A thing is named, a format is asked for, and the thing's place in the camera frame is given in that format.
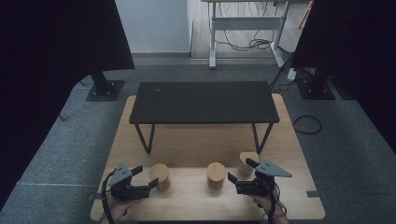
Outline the black shelf with metal legs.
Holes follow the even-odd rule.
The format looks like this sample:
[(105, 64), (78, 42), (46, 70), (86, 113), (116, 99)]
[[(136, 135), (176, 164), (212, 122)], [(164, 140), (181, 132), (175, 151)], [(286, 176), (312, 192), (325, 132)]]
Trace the black shelf with metal legs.
[(129, 122), (136, 129), (142, 124), (263, 123), (263, 138), (253, 134), (260, 153), (280, 117), (265, 81), (142, 82)]

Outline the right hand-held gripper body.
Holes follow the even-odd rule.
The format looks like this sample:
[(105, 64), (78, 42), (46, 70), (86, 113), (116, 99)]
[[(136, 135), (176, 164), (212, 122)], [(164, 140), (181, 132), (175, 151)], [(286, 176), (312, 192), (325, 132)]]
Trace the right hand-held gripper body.
[(292, 174), (271, 161), (264, 160), (256, 168), (255, 177), (250, 181), (237, 181), (238, 194), (266, 196), (273, 192), (276, 186), (275, 177), (292, 177)]

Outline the glass jar with wooden lid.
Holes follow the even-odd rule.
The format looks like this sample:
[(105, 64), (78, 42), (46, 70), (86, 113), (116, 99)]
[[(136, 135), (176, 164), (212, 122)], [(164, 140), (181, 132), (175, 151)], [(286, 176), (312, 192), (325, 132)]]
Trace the glass jar with wooden lid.
[(226, 168), (222, 163), (212, 162), (206, 167), (207, 185), (212, 189), (220, 189), (226, 176)]
[(157, 163), (153, 165), (150, 168), (148, 174), (151, 180), (158, 180), (158, 190), (167, 190), (170, 187), (170, 173), (168, 167), (165, 164)]
[(259, 161), (259, 155), (255, 151), (244, 150), (239, 155), (240, 163), (238, 165), (238, 172), (241, 175), (251, 175), (253, 168), (246, 163), (247, 159), (252, 159), (255, 162)]

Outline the black stand base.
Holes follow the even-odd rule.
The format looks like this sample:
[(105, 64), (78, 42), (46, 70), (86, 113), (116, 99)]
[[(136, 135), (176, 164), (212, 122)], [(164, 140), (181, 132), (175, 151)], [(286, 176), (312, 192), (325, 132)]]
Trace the black stand base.
[(102, 71), (91, 74), (93, 86), (86, 100), (89, 102), (115, 102), (123, 87), (123, 80), (107, 80)]
[(299, 69), (296, 84), (302, 98), (305, 100), (334, 100), (335, 97), (327, 84), (329, 73), (323, 69), (312, 72), (308, 69)]

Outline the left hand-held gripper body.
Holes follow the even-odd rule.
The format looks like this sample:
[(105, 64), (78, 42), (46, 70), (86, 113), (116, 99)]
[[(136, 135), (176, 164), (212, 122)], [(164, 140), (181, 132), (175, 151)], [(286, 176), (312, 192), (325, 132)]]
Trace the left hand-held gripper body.
[(132, 185), (133, 176), (131, 170), (124, 163), (120, 163), (109, 181), (108, 185), (110, 186), (111, 195), (120, 201), (141, 200), (149, 196), (149, 185)]

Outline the white desk frame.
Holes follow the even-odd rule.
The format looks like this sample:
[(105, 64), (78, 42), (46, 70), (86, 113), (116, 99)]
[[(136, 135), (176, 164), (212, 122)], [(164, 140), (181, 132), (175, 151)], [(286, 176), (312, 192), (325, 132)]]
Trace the white desk frame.
[[(291, 4), (300, 4), (304, 0), (201, 0), (209, 4), (210, 16), (210, 42), (208, 66), (210, 69), (217, 67), (216, 55), (216, 33), (217, 31), (274, 31), (274, 39), (270, 41), (269, 47), (275, 58), (276, 64), (281, 67), (285, 64), (279, 42), (287, 21)], [(247, 16), (228, 17), (220, 16), (219, 6), (222, 3), (280, 3), (282, 11), (279, 16)]]

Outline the orange stick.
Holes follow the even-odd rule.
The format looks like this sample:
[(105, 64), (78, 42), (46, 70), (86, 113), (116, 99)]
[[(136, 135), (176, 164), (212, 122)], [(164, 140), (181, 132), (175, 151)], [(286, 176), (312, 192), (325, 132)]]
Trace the orange stick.
[(301, 20), (300, 20), (300, 22), (299, 22), (299, 24), (297, 26), (298, 29), (302, 29), (302, 27), (303, 27), (304, 23), (306, 22), (306, 19), (307, 19), (308, 15), (309, 15), (310, 11), (311, 11), (313, 3), (314, 3), (314, 1), (310, 1), (309, 2), (308, 6), (307, 6), (307, 8), (306, 8), (306, 10), (304, 12), (304, 15), (302, 16), (302, 18), (301, 18)]

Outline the person's left hand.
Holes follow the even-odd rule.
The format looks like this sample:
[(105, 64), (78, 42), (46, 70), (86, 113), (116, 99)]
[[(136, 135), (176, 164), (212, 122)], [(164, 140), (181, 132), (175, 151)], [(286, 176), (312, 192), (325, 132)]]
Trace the person's left hand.
[(128, 209), (134, 205), (142, 203), (142, 200), (122, 202), (115, 199), (110, 193), (106, 195), (106, 200), (109, 207), (109, 214), (114, 224), (117, 224), (120, 221)]

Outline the person's right hand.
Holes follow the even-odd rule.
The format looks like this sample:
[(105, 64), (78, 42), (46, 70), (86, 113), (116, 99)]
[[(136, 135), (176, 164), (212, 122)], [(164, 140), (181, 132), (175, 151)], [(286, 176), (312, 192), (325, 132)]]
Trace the person's right hand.
[(267, 215), (269, 215), (270, 212), (273, 212), (273, 217), (284, 217), (285, 213), (282, 207), (277, 203), (277, 199), (278, 199), (278, 192), (276, 189), (273, 190), (273, 197), (271, 197), (270, 195), (252, 196), (253, 202), (261, 205), (264, 212)]

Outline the black curtain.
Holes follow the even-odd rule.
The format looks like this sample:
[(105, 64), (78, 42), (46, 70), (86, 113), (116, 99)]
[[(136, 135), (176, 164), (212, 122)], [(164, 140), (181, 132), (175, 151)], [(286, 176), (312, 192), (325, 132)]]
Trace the black curtain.
[(396, 153), (396, 0), (314, 0), (291, 66), (334, 76)]
[(75, 85), (133, 66), (116, 0), (0, 0), (0, 210)]

